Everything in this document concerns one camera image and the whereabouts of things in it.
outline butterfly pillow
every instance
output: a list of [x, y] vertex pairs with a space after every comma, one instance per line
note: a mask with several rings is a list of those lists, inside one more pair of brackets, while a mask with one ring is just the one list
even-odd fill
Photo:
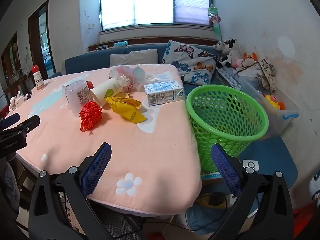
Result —
[[162, 63], [174, 65], [184, 83], [200, 86], [210, 84], [217, 60], [202, 49], [170, 40]]

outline white flower pattern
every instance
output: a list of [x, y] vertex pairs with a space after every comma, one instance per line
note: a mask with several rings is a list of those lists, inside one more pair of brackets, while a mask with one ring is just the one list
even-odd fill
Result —
[[116, 195], [122, 195], [127, 192], [129, 196], [137, 194], [137, 186], [140, 185], [142, 179], [140, 177], [134, 177], [132, 173], [127, 173], [124, 179], [117, 182]]

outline sofa backrest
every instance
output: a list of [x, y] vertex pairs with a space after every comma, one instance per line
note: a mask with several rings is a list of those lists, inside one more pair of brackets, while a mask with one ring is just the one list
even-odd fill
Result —
[[[211, 46], [193, 45], [199, 49], [205, 50], [209, 53], [219, 55]], [[150, 43], [150, 44], [138, 44], [128, 45], [124, 47], [112, 47], [102, 50], [96, 50], [85, 53], [83, 55], [68, 58], [65, 60], [66, 74], [80, 73], [88, 70], [96, 70], [100, 68], [109, 67], [109, 59], [111, 54], [129, 54], [131, 51], [139, 51], [145, 49], [157, 49], [158, 50], [158, 63], [162, 62], [162, 58], [167, 47], [166, 43]]]

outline laundry basket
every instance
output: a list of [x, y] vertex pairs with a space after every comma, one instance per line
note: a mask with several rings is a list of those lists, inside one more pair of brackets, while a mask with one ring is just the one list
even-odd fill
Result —
[[237, 157], [252, 141], [268, 130], [269, 120], [262, 106], [249, 95], [227, 86], [204, 85], [187, 97], [187, 110], [198, 142], [201, 169], [217, 171], [211, 147], [220, 143]]

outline red fuzzy ball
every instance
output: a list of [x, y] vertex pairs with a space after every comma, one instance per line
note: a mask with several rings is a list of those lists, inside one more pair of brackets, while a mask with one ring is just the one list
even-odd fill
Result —
[[85, 103], [80, 112], [80, 131], [84, 132], [91, 130], [102, 118], [101, 111], [102, 108], [96, 102], [89, 101]]

